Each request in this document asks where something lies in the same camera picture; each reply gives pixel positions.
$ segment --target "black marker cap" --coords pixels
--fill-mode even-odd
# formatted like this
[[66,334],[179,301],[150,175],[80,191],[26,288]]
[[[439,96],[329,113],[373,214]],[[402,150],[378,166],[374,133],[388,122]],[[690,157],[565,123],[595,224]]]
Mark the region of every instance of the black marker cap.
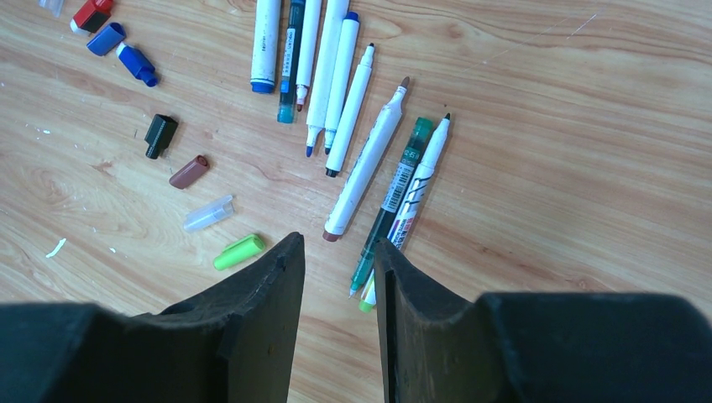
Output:
[[146,133],[146,143],[149,144],[149,149],[146,150],[146,156],[155,160],[158,158],[164,149],[168,148],[168,144],[173,139],[173,134],[178,128],[178,122],[170,116],[155,115],[154,121],[151,122],[148,133]]

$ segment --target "green marker cap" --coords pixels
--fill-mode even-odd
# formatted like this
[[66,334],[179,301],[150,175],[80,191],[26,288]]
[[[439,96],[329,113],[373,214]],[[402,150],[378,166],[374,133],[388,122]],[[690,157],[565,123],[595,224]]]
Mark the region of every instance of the green marker cap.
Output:
[[231,243],[222,250],[220,256],[212,261],[216,270],[225,270],[246,259],[249,259],[264,249],[264,242],[256,233],[240,239],[236,243]]
[[420,149],[421,144],[425,145],[427,139],[430,137],[432,132],[433,122],[425,118],[418,118],[416,120],[416,126],[413,128],[413,133],[411,133],[411,143],[408,144],[415,149]]
[[359,302],[359,309],[360,309],[361,312],[363,312],[363,313],[369,313],[369,312],[371,312],[371,310],[374,309],[374,306],[375,306],[375,305],[371,305],[371,304],[369,304],[369,303],[366,302],[366,301],[361,301],[361,302]]

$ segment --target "clear pen cap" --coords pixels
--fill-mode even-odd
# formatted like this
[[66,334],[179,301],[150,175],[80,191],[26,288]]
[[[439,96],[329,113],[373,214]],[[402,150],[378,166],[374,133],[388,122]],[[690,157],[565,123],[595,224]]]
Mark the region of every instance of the clear pen cap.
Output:
[[235,212],[232,200],[233,195],[227,195],[193,212],[189,212],[186,215],[186,221],[183,223],[183,229],[192,233],[232,216]]

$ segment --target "black plastic part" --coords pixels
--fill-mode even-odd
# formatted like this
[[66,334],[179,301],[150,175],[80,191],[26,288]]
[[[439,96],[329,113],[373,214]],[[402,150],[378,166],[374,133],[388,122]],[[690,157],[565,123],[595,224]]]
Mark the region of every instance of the black plastic part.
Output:
[[304,238],[292,233],[159,315],[2,305],[0,401],[284,402],[304,274]]
[[146,150],[146,156],[152,160],[156,160],[160,153],[168,148],[177,128],[178,122],[176,122],[176,120],[170,116],[156,114],[144,138],[146,143],[149,144],[149,149]]
[[682,402],[712,396],[712,332],[655,294],[485,293],[438,284],[376,245],[385,401]]

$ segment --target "brown marker cap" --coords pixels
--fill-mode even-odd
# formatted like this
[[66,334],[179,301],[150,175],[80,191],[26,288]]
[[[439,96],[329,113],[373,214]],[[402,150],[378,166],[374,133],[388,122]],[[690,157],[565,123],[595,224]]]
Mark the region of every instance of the brown marker cap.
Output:
[[322,234],[322,238],[324,238],[324,240],[328,242],[336,242],[339,238],[341,238],[341,236],[335,233],[328,233],[327,231],[324,231],[324,233]]
[[189,162],[183,168],[180,168],[178,172],[173,175],[168,182],[178,189],[185,189],[190,186],[193,182],[197,181],[202,174],[206,173],[210,169],[210,164],[207,162],[206,158],[202,155],[198,155],[193,161]]

